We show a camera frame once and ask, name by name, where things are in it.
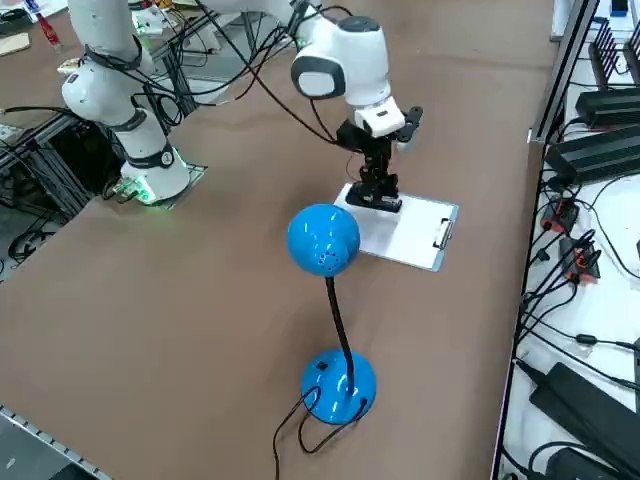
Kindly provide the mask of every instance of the power adapter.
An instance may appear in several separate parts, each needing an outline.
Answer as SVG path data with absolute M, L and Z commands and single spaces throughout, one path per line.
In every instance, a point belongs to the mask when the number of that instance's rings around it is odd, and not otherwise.
M 540 225 L 546 230 L 558 233 L 565 232 L 568 235 L 578 219 L 579 212 L 580 207 L 576 205 L 573 198 L 557 195 L 549 201 L 549 205 L 545 208 Z
M 587 247 L 576 247 L 577 241 L 570 237 L 560 239 L 560 255 L 564 256 L 562 261 L 563 271 L 569 280 L 578 283 L 594 283 L 600 278 L 600 268 L 598 258 L 600 250 L 589 243 Z M 565 254 L 573 249 L 573 255 Z

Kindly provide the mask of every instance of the black box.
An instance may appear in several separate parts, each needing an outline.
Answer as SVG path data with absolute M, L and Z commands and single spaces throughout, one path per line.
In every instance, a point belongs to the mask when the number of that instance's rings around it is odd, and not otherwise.
M 640 171 L 640 126 L 557 143 L 544 160 L 574 184 Z

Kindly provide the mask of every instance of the brown table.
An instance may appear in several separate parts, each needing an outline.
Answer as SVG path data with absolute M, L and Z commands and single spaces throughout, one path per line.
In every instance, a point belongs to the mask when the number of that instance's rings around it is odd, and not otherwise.
M 57 68 L 65 60 L 82 55 L 83 49 L 71 28 L 66 11 L 47 17 L 63 47 L 56 53 L 37 23 L 26 31 L 31 46 L 0 57 L 0 108 L 22 105 L 64 107 L 60 89 L 64 81 Z M 0 123 L 22 128 L 37 127 L 55 113 L 28 111 L 0 116 Z
M 357 428 L 283 479 L 486 479 L 521 291 L 539 156 L 527 129 L 554 56 L 552 1 L 355 0 L 387 32 L 394 95 L 423 105 L 403 191 L 460 204 L 440 273 L 361 256 L 337 280 L 378 374 Z M 308 103 L 290 58 L 265 80 Z M 340 101 L 320 103 L 337 126 Z M 262 479 L 306 363 L 337 345 L 323 282 L 288 258 L 304 206 L 347 155 L 262 91 L 171 137 L 204 179 L 172 212 L 94 201 L 0 288 L 2 402 L 120 479 Z M 359 162 L 352 162 L 355 171 Z M 326 428 L 309 425 L 309 441 Z

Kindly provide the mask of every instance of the electronic equipment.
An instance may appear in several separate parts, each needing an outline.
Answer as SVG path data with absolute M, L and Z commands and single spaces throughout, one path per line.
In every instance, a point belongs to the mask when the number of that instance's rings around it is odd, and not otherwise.
M 304 403 L 309 412 L 324 423 L 352 423 L 369 411 L 376 398 L 373 367 L 349 347 L 334 288 L 334 276 L 343 272 L 358 255 L 358 224 L 340 207 L 312 205 L 291 221 L 287 248 L 301 269 L 325 277 L 342 347 L 321 353 L 306 368 L 301 386 Z
M 544 160 L 571 183 L 596 182 L 640 171 L 640 126 L 552 145 Z
M 532 404 L 614 468 L 622 470 L 623 464 L 640 473 L 640 417 L 635 412 L 562 363 L 536 383 Z
M 576 110 L 589 128 L 640 124 L 640 88 L 582 92 Z
M 576 247 L 576 243 L 577 240 L 570 237 L 560 239 L 560 257 L 564 259 L 562 271 L 569 280 L 593 283 L 600 278 L 600 250 L 595 250 L 592 242 L 586 248 Z M 573 255 L 565 255 L 569 250 L 573 250 Z
M 626 17 L 629 13 L 629 0 L 611 0 L 611 16 Z
M 545 230 L 565 232 L 568 235 L 576 224 L 579 212 L 580 207 L 572 198 L 556 195 L 550 199 L 549 205 L 544 209 L 540 226 Z
M 619 473 L 572 448 L 555 452 L 547 462 L 549 480 L 618 480 Z

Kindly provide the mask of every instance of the metal clip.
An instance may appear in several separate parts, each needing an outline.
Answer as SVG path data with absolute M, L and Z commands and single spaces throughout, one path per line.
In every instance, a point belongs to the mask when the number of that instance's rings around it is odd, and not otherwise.
M 436 234 L 436 239 L 433 241 L 433 248 L 444 250 L 447 248 L 447 244 L 452 237 L 453 222 L 448 218 L 443 218 L 440 222 L 440 228 Z

